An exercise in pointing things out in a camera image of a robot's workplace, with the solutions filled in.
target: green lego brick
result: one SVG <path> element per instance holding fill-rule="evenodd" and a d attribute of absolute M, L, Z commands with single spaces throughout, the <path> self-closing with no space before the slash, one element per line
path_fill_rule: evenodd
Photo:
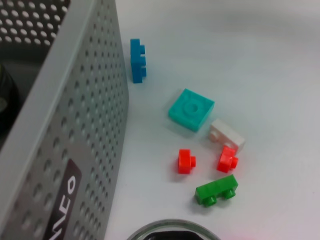
<path fill-rule="evenodd" d="M 169 110 L 169 117 L 196 132 L 214 108 L 215 102 L 185 89 Z"/>
<path fill-rule="evenodd" d="M 195 189 L 195 198 L 200 205 L 206 208 L 217 203 L 217 198 L 224 199 L 233 198 L 236 195 L 238 187 L 237 180 L 234 175 L 223 177 L 219 180 L 198 186 Z"/>

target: black label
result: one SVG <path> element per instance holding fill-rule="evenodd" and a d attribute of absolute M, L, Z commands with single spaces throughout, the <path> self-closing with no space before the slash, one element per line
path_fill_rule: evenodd
<path fill-rule="evenodd" d="M 43 240 L 63 240 L 82 174 L 71 159 L 66 166 Z"/>

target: white table surface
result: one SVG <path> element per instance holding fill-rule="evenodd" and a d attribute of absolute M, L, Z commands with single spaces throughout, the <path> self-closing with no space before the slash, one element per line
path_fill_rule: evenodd
<path fill-rule="evenodd" d="M 105 235 L 179 218 L 222 240 L 320 239 L 320 2 L 117 0 L 130 104 Z M 145 45 L 147 78 L 133 84 L 130 39 Z M 215 101 L 193 133 L 168 109 L 188 88 Z M 246 139 L 230 200 L 202 208 L 195 188 L 225 176 L 208 139 L 221 118 Z M 173 172 L 180 148 L 197 157 Z"/>

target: black object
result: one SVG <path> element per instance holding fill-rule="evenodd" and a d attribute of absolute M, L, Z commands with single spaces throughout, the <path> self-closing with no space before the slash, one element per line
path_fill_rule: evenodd
<path fill-rule="evenodd" d="M 192 231 L 161 231 L 146 236 L 143 240 L 203 240 Z"/>
<path fill-rule="evenodd" d="M 12 77 L 0 64 L 0 135 L 10 129 L 19 113 L 19 93 Z"/>

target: teal lego plate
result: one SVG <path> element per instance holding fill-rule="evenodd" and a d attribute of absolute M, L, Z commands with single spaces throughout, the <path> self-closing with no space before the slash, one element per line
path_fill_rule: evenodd
<path fill-rule="evenodd" d="M 215 102 L 185 89 L 169 110 L 169 117 L 194 132 L 204 124 Z"/>

